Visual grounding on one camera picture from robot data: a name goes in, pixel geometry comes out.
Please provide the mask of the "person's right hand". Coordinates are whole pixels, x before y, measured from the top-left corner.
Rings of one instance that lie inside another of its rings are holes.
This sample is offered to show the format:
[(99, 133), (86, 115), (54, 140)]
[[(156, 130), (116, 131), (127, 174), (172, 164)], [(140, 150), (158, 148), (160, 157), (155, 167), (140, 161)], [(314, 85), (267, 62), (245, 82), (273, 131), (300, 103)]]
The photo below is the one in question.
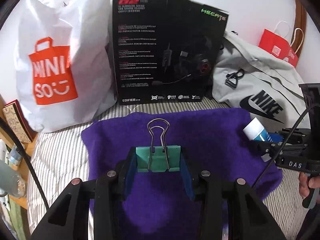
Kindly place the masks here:
[(305, 199), (310, 194), (310, 189), (320, 188), (320, 176), (308, 177), (305, 173), (299, 173), (299, 194)]

